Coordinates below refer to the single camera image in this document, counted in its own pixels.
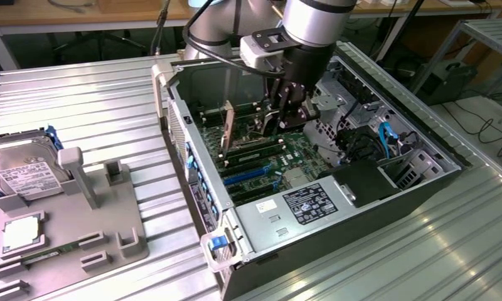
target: motherboard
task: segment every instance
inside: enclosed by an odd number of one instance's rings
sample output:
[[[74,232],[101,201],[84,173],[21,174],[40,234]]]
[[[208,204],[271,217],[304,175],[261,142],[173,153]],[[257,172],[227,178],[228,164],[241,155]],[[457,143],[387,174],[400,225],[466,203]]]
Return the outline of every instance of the motherboard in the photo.
[[[328,168],[303,132],[263,137],[233,123],[232,146],[220,159],[223,126],[201,127],[199,132],[216,163],[233,203],[239,206],[264,194],[277,193],[316,179]]]

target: circuit board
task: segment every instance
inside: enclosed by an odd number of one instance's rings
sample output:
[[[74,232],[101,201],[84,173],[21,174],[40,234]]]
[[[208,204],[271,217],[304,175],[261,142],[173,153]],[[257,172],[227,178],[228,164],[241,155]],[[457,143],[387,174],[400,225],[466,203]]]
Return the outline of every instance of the circuit board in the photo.
[[[302,131],[261,137],[260,133],[248,131],[245,126],[237,125],[232,132],[233,139],[228,153],[239,150],[244,151],[253,145],[263,145],[268,142],[281,141],[281,145],[275,145],[279,151],[271,156],[252,160],[248,164],[252,166],[248,169],[231,172],[231,175],[225,176],[231,167],[225,166],[223,160],[219,159],[223,126],[203,127],[200,128],[200,134],[224,181],[245,175],[248,172],[265,169],[260,176],[233,184],[225,184],[231,199],[237,206],[263,198],[268,194],[281,192],[299,184],[314,181],[319,173],[328,168],[326,161],[312,148],[312,144]]]

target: workbench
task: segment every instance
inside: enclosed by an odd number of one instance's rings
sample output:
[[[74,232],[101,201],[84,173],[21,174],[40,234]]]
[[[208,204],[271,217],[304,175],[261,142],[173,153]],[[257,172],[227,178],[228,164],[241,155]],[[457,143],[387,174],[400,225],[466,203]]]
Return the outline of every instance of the workbench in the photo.
[[[411,0],[408,4],[396,5],[394,8],[391,16],[399,19],[380,49],[378,59],[388,51],[414,3],[415,1]],[[491,10],[482,9],[482,13],[487,13],[489,18],[495,18],[502,11],[502,1],[489,0],[489,3]],[[0,6],[0,66],[2,70],[18,69],[18,64],[2,40],[4,35],[156,27],[157,11],[102,14],[97,6],[84,10],[84,14],[74,13],[52,6],[46,0],[16,0],[13,6]],[[383,4],[360,2],[352,10],[351,18],[384,18],[390,10],[391,7]],[[193,9],[188,7],[187,0],[172,0],[168,12],[165,26],[184,26]],[[416,16],[478,13],[481,13],[481,8],[475,5],[458,8],[447,6],[439,0],[426,0]]]
[[[247,300],[502,300],[502,168],[348,43],[339,47],[471,167],[406,217],[284,277]],[[0,134],[48,124],[84,169],[120,159],[130,177],[149,256],[38,300],[219,300],[219,288],[157,127],[151,65],[176,55],[5,71]]]

